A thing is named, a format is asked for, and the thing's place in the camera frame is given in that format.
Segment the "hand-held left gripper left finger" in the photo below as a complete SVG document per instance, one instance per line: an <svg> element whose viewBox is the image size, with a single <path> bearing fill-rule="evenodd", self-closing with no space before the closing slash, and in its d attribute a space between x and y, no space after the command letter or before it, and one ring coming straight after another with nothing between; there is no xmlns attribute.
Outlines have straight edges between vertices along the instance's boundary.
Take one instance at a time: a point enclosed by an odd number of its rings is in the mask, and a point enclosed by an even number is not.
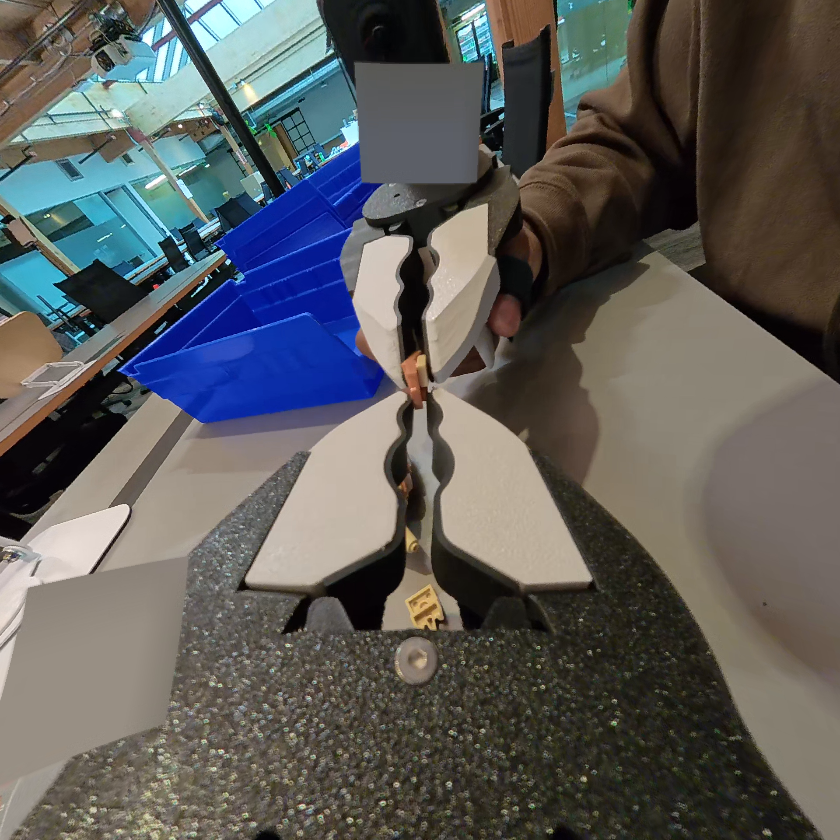
<svg viewBox="0 0 840 840"><path fill-rule="evenodd" d="M404 573L404 393L315 444L245 575L249 589L395 589Z"/></svg>

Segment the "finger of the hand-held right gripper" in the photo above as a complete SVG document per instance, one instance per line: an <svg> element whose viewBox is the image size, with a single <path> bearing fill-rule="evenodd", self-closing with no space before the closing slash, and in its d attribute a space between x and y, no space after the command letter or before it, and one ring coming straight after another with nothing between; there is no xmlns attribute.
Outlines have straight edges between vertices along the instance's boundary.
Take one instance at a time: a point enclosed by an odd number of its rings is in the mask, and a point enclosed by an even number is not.
<svg viewBox="0 0 840 840"><path fill-rule="evenodd" d="M424 272L413 238L353 226L342 247L341 270L359 323L357 350L407 391L403 363L414 349L404 336L408 320L400 307L408 304L406 285Z"/></svg>
<svg viewBox="0 0 840 840"><path fill-rule="evenodd" d="M472 350L485 366L495 360L487 321L501 283L488 230L489 206L480 204L452 216L429 238L437 267L427 283L422 326L428 368L438 384L455 375Z"/></svg>

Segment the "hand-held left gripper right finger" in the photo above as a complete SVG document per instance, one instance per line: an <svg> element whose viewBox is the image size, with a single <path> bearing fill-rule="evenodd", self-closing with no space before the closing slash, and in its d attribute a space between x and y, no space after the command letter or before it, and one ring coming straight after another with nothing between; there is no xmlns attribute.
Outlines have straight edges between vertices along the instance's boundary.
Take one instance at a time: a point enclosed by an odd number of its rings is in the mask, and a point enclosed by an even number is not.
<svg viewBox="0 0 840 840"><path fill-rule="evenodd" d="M581 551L529 447L448 391L427 400L444 552L508 589L586 589Z"/></svg>

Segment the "small brown wedge brick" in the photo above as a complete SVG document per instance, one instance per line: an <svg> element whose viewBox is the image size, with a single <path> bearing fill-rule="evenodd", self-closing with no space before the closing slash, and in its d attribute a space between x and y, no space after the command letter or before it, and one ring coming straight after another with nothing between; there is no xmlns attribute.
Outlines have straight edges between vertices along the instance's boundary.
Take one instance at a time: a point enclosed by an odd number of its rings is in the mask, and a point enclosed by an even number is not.
<svg viewBox="0 0 840 840"><path fill-rule="evenodd" d="M402 362L402 374L406 393L415 409L424 407L428 394L428 371L426 354L418 350Z"/></svg>

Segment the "tan bracket brick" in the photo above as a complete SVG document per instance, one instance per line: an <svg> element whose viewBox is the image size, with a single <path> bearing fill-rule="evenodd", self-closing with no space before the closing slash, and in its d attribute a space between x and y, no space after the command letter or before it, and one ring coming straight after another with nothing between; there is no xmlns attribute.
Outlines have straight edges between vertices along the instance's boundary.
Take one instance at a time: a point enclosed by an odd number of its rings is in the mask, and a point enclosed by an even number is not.
<svg viewBox="0 0 840 840"><path fill-rule="evenodd" d="M416 629L434 632L440 624L446 623L444 608L430 584L406 598L405 605L412 626Z"/></svg>

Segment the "large blue storage bin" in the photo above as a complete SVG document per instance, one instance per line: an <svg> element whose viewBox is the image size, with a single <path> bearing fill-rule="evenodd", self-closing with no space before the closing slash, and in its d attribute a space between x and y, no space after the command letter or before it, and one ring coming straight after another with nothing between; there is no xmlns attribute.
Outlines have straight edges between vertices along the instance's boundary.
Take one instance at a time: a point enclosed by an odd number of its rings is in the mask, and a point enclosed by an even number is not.
<svg viewBox="0 0 840 840"><path fill-rule="evenodd" d="M309 313L260 326L233 309L190 312L121 372L204 424L363 400L384 375Z"/></svg>

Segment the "wooden desk with grey top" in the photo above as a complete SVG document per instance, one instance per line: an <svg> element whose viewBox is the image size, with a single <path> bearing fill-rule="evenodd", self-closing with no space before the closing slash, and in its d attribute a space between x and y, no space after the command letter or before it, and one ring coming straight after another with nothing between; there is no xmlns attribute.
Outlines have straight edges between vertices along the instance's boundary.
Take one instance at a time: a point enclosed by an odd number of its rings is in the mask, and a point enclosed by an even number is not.
<svg viewBox="0 0 840 840"><path fill-rule="evenodd" d="M217 252L178 272L107 325L86 342L63 357L59 364L69 364L75 374L52 385L17 385L16 393L1 406L1 453L5 454L36 428L51 413L66 403L106 364L125 354L126 348L161 319L188 293L227 260Z"/></svg>

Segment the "row of blue plastic bins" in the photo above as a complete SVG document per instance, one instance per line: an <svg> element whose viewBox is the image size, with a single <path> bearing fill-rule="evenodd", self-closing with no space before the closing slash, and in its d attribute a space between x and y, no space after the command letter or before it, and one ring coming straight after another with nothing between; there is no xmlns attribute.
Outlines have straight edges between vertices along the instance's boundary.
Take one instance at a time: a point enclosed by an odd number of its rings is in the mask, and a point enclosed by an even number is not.
<svg viewBox="0 0 840 840"><path fill-rule="evenodd" d="M322 265L343 280L341 250L377 188L362 182L360 152L358 143L349 146L221 237L221 249L242 273L242 291L284 286Z"/></svg>

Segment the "black chair backrest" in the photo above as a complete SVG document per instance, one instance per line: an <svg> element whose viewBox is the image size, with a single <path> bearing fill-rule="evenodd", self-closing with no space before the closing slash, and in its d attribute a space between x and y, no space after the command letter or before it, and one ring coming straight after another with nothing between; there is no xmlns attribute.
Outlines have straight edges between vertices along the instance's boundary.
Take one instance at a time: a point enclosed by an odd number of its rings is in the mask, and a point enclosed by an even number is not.
<svg viewBox="0 0 840 840"><path fill-rule="evenodd" d="M539 163L547 149L552 29L545 25L528 43L502 46L505 124L501 159L518 179Z"/></svg>

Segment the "black pole with round cap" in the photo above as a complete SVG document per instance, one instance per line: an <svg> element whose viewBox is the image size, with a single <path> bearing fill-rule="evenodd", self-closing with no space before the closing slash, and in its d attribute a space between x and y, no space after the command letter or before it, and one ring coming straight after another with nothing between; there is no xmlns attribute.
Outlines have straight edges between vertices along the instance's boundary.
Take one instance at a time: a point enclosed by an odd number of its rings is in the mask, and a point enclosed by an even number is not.
<svg viewBox="0 0 840 840"><path fill-rule="evenodd" d="M200 42L192 31L191 25L178 7L177 2L157 1L156 3L170 23L171 29L181 41L182 46L191 58L199 75L206 83L208 90L213 95L226 120L233 127L252 161L263 175L269 192L273 197L279 197L286 191L286 187L259 146L256 137L250 131L250 127L247 125L242 113L228 92L226 84L217 74L213 63L207 57L204 48L200 45Z"/></svg>

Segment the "black office chair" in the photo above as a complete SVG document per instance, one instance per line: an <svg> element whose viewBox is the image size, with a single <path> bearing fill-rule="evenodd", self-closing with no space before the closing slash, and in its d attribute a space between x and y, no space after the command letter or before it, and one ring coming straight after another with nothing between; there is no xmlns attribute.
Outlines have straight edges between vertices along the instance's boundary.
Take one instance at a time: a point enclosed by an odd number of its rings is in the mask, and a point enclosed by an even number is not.
<svg viewBox="0 0 840 840"><path fill-rule="evenodd" d="M148 284L134 285L99 259L54 287L104 324L114 322L152 290Z"/></svg>

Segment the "clear acrylic tray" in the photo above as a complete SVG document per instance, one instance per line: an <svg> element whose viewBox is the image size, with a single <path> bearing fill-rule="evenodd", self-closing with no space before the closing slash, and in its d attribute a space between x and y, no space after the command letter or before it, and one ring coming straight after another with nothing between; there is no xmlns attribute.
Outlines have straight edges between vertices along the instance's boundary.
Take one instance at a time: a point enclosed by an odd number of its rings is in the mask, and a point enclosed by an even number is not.
<svg viewBox="0 0 840 840"><path fill-rule="evenodd" d="M34 392L39 401L62 392L92 366L92 362L60 360L50 362L34 371L21 381L23 389Z"/></svg>

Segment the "white ceiling projector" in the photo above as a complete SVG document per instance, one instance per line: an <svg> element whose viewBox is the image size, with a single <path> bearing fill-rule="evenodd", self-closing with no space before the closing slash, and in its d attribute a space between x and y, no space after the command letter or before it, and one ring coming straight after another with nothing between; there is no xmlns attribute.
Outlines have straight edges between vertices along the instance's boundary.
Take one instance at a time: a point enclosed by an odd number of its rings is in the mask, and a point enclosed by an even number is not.
<svg viewBox="0 0 840 840"><path fill-rule="evenodd" d="M104 40L91 52L92 72L106 81L134 81L155 64L156 54L150 45L125 35Z"/></svg>

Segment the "tan plywood chair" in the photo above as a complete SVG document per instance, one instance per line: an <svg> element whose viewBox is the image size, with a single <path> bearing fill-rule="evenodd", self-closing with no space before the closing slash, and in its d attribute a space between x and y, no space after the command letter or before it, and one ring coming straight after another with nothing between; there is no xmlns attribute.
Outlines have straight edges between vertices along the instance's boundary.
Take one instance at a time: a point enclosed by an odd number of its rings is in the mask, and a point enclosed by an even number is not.
<svg viewBox="0 0 840 840"><path fill-rule="evenodd" d="M1 323L1 399L16 396L27 379L48 363L60 361L63 350L55 335L31 311Z"/></svg>

